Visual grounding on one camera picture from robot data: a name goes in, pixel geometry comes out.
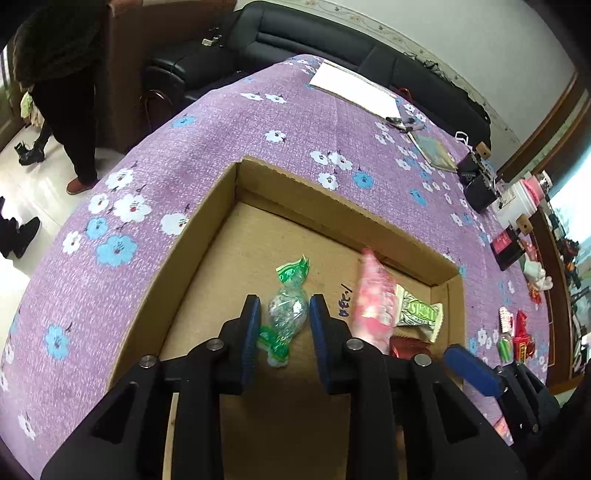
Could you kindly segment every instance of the purple floral tablecloth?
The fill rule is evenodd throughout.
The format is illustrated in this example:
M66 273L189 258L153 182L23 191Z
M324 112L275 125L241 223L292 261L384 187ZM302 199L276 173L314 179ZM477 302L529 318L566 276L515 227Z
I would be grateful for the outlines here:
M476 215L454 174L432 170L378 118L309 85L320 59L298 56L212 91L134 148L82 204L31 278L0 363L0 436L35 478L105 393L135 313L176 236L232 162L250 154L319 182L460 268L466 346L499 363L498 309L522 309L543 380L548 319L518 265L501 272L494 215ZM465 145L405 100L458 161ZM468 397L491 423L493 399Z

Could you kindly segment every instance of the sofa backrest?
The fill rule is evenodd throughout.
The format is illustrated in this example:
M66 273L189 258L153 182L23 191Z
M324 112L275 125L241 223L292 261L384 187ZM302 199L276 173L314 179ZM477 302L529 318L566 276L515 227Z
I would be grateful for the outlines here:
M467 93L362 32L282 5L256 1L240 11L226 40L236 67L258 71L296 54L318 55L391 90L407 88L440 128L491 146L490 120Z

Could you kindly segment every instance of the silver screw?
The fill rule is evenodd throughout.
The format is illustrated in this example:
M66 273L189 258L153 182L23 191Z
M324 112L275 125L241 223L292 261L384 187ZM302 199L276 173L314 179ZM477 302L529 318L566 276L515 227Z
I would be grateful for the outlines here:
M426 353L419 353L414 356L414 362L421 367L427 367L431 365L431 357Z
M363 340L358 338L350 338L347 340L347 348L349 350L361 350L363 348Z
M144 355L139 360L139 365L141 368L151 368L156 365L158 358L155 355Z
M223 348L223 340L221 338L212 338L207 342L207 348L212 352Z

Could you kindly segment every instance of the cardboard box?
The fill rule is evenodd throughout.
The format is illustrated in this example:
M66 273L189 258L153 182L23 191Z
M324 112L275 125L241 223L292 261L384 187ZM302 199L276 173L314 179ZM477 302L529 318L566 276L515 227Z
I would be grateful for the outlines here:
M324 294L330 314L339 317L345 287L355 290L364 247L417 298L443 303L434 356L464 343L463 284L454 264L320 185L245 157L228 168L173 246L129 331L113 381L146 353L174 358L217 336L249 293L266 305L281 286L275 268L302 254L310 259L306 293ZM352 303L345 310L352 315ZM416 336L410 328L398 334ZM344 478L349 397L322 390L309 325L292 341L286 368L269 367L266 357L257 353L255 380L243 397L221 400L226 479Z

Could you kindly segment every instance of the brown shoe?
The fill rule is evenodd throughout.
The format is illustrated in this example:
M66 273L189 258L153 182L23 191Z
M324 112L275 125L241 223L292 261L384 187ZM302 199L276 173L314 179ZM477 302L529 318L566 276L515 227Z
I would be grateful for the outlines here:
M68 195L78 195L79 193L85 192L86 190L90 190L93 188L99 181L96 180L90 185L84 185L78 178L76 177L72 180L68 186L66 187L66 192Z

